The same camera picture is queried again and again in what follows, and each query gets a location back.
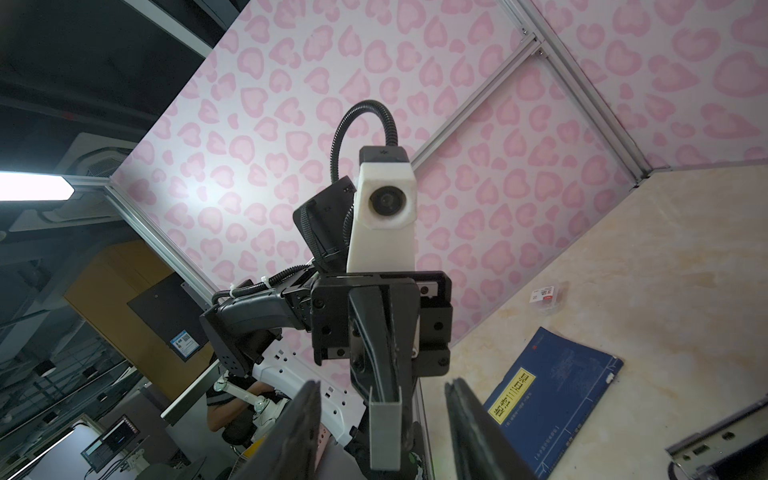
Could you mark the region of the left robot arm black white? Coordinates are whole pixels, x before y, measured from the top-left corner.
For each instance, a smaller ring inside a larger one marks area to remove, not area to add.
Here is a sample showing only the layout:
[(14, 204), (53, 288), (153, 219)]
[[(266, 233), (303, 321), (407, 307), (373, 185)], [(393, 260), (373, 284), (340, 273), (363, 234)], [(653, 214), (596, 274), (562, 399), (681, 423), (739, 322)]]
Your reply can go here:
[(317, 375), (293, 370), (286, 330), (310, 334), (316, 363), (348, 360), (351, 391), (322, 386), (309, 429), (327, 428), (368, 479), (416, 475), (414, 389), (450, 364), (451, 282), (416, 270), (416, 213), (412, 179), (341, 178), (293, 214), (311, 264), (219, 292), (201, 316), (231, 376), (266, 376), (290, 396)]

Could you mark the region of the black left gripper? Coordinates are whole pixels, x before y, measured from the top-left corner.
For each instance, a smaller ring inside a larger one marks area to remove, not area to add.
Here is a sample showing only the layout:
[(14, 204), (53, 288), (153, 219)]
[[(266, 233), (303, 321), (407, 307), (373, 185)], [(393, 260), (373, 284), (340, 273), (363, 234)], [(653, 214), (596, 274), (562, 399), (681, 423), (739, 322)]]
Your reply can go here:
[(324, 276), (311, 289), (315, 362), (349, 358), (366, 403), (398, 405), (412, 418), (415, 377), (445, 375), (453, 306), (441, 271)]

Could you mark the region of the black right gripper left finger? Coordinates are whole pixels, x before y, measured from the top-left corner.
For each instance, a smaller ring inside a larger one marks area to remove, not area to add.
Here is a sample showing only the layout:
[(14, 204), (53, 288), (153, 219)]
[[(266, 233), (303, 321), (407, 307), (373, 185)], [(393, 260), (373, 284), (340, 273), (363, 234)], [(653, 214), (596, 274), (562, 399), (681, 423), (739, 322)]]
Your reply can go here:
[(256, 453), (234, 470), (232, 479), (316, 479), (321, 413), (320, 384), (307, 381)]

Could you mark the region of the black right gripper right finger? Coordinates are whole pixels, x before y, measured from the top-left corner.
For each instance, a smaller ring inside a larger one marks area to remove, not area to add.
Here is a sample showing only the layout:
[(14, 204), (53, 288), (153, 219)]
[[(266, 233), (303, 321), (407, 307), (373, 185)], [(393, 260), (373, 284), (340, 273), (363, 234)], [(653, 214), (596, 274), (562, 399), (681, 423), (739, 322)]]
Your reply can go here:
[(458, 479), (536, 479), (464, 379), (447, 383), (445, 398)]

